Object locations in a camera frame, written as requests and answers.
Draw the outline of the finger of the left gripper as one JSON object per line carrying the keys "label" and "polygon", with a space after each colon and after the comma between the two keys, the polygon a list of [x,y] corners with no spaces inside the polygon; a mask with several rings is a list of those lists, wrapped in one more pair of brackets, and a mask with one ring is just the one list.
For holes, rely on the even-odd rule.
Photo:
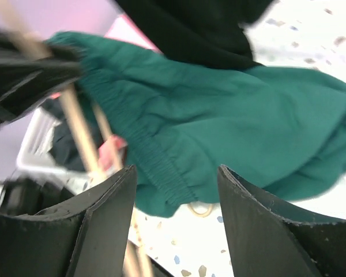
{"label": "finger of the left gripper", "polygon": [[27,115],[81,76],[80,58],[71,47],[49,48],[51,57],[33,61],[0,32],[0,125]]}

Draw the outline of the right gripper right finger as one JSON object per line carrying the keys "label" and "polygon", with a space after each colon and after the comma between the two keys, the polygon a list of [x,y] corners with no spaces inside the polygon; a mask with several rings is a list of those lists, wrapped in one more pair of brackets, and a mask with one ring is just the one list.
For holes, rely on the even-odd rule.
{"label": "right gripper right finger", "polygon": [[345,219],[297,207],[225,165],[217,184],[235,276],[346,276]]}

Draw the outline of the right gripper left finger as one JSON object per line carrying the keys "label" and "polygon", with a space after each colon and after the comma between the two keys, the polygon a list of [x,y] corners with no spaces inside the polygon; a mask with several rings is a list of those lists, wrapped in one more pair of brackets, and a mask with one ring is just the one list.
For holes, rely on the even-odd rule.
{"label": "right gripper left finger", "polygon": [[136,185],[129,166],[35,215],[0,214],[0,276],[121,276]]}

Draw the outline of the beige wooden hanger front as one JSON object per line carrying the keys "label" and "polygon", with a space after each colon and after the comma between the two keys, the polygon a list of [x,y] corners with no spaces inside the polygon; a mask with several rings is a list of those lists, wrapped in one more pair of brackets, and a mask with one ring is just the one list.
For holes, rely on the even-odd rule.
{"label": "beige wooden hanger front", "polygon": [[[0,1],[0,17],[10,29],[9,37],[12,43],[29,59],[38,60],[52,56],[52,51],[47,46],[29,35],[28,26],[22,20],[10,1]],[[83,164],[92,176],[92,185],[96,186],[107,179],[107,174],[99,165],[97,149],[92,140],[92,135],[81,110],[81,106],[78,103],[74,85],[68,85],[61,91],[59,101],[62,105]],[[111,128],[100,107],[93,104],[92,108],[101,134],[106,142],[112,137]],[[114,166],[119,171],[122,169],[122,164],[119,159],[118,151],[115,150],[113,143],[111,143],[111,149],[114,152]],[[153,276],[154,273],[151,261],[142,245],[135,209],[132,211],[131,225],[136,232],[138,245],[137,250],[134,250],[132,243],[129,241],[127,242],[123,271],[126,276]]]}

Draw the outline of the teal green shorts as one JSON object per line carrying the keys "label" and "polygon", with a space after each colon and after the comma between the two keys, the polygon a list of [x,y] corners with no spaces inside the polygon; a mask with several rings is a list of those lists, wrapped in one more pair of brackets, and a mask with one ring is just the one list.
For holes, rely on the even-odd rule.
{"label": "teal green shorts", "polygon": [[285,200],[315,196],[346,172],[346,83],[305,68],[217,70],[100,36],[60,32],[80,55],[84,113],[99,104],[137,168],[136,206],[168,218],[218,203],[217,168]]}

